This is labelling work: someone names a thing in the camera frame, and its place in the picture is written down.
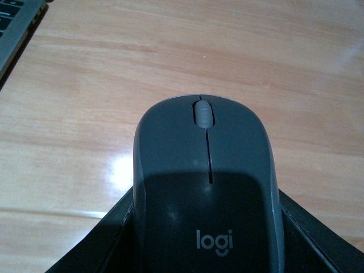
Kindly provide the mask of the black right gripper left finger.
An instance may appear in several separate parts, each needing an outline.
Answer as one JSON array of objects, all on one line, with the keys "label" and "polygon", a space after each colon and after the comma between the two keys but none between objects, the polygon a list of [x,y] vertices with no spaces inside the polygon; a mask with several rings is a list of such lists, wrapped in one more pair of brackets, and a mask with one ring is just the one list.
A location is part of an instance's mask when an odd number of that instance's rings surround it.
[{"label": "black right gripper left finger", "polygon": [[106,216],[48,272],[134,272],[129,189]]}]

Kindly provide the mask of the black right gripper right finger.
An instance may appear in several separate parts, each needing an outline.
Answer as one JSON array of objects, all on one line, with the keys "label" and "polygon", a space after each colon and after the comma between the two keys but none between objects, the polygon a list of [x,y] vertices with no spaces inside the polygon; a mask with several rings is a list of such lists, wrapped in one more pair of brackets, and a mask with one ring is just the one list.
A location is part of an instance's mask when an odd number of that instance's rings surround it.
[{"label": "black right gripper right finger", "polygon": [[285,272],[363,272],[363,252],[279,192]]}]

